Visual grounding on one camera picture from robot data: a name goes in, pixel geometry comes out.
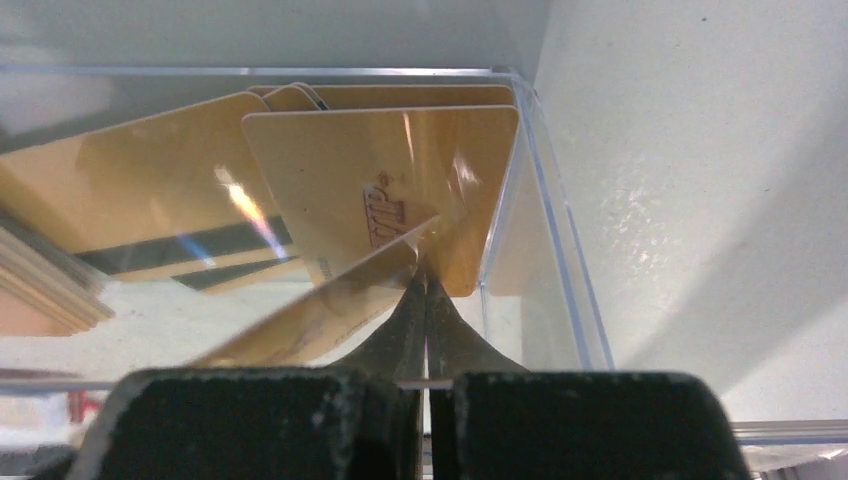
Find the red leather card holder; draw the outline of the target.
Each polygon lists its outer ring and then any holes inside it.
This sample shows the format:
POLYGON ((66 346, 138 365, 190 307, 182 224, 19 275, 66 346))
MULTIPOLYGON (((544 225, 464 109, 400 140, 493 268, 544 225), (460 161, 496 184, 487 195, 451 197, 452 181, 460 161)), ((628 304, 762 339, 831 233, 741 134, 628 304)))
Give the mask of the red leather card holder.
POLYGON ((58 370, 1 369, 1 428, 54 431, 84 424, 99 412, 109 382, 58 370))

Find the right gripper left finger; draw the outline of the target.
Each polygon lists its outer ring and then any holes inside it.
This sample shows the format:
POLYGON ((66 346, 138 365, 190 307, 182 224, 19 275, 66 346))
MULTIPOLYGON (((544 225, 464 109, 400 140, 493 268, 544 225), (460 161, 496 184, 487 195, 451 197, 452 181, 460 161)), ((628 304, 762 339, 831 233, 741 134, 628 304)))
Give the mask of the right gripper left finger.
POLYGON ((71 479, 416 479, 426 286, 326 367, 150 369, 121 380, 71 479))

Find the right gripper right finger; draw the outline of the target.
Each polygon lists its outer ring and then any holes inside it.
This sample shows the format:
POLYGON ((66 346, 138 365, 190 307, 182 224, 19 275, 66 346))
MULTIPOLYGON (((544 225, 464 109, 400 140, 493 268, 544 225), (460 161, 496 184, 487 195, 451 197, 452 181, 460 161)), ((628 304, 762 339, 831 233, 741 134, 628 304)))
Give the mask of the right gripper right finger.
POLYGON ((436 280, 424 298, 438 479, 745 479, 717 397, 679 372, 530 371, 436 280))

